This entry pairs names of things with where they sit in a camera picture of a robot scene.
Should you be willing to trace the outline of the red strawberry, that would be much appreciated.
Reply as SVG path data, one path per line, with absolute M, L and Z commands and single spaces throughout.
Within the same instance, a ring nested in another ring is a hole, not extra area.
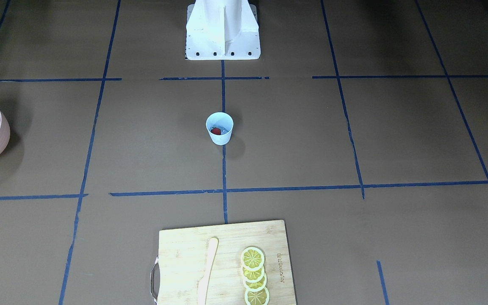
M 214 135 L 222 135 L 222 130 L 218 127 L 211 128 L 210 132 Z

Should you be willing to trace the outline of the light blue cup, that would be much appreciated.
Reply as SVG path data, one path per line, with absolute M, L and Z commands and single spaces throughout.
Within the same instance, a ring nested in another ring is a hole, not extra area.
M 234 121 L 232 117 L 225 112 L 215 112 L 207 118 L 205 127 L 213 143 L 223 146 L 227 144 L 232 137 Z M 213 127 L 220 128 L 222 130 L 222 135 L 212 134 L 211 128 Z

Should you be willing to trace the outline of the wooden cutting board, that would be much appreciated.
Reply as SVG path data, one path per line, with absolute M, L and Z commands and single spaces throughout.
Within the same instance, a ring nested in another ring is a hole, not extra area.
M 258 247 L 265 254 L 268 277 L 268 305 L 295 305 L 290 251 L 283 220 L 247 222 L 205 227 L 178 228 L 159 232 L 159 253 L 151 275 L 155 305 L 197 305 L 198 281 L 205 272 L 208 241 L 219 245 L 208 286 L 206 305 L 246 305 L 240 254 L 246 247 Z

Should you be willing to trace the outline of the yellow plastic knife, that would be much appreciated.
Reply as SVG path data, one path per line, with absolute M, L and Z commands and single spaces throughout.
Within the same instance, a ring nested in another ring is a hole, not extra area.
M 211 270 L 213 267 L 214 259 L 216 257 L 217 248 L 219 245 L 219 240 L 217 237 L 212 237 L 208 241 L 208 248 L 206 253 L 206 263 L 205 263 L 205 272 L 203 277 L 198 281 L 197 286 L 197 304 L 198 305 L 205 305 L 207 294 L 208 294 L 208 286 L 209 281 L 211 278 Z

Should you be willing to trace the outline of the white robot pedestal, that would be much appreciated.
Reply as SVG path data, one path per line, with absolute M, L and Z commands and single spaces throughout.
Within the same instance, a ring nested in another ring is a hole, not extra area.
M 248 0 L 196 0 L 186 17 L 186 60 L 260 58 L 258 10 Z

